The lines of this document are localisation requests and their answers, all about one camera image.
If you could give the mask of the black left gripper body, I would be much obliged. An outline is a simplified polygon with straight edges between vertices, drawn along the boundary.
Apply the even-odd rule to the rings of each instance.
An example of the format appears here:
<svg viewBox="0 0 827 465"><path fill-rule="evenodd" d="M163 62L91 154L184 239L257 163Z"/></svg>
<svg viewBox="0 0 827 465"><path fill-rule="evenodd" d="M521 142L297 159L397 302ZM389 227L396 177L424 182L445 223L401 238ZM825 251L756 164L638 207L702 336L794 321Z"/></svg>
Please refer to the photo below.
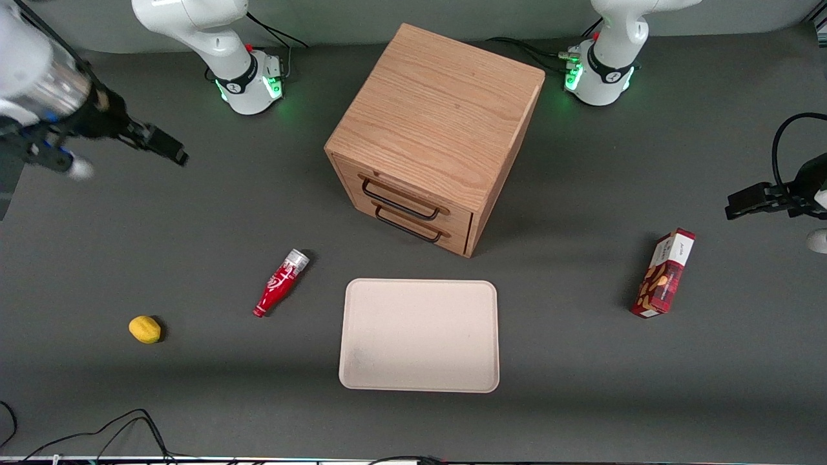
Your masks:
<svg viewBox="0 0 827 465"><path fill-rule="evenodd" d="M800 214L825 220L825 206L817 200L826 180L826 153L810 159L799 168L791 183L791 193L799 206Z"/></svg>

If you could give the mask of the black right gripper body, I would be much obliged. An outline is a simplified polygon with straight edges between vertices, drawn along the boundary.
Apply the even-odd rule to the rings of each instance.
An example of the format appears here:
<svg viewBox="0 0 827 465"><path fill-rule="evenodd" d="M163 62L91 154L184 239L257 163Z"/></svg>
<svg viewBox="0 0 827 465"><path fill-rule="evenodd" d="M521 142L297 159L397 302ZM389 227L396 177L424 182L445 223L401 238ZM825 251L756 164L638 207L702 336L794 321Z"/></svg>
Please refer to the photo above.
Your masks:
<svg viewBox="0 0 827 465"><path fill-rule="evenodd" d="M65 118L65 137L112 139L139 149L134 125L123 97L103 85L93 85L80 108Z"/></svg>

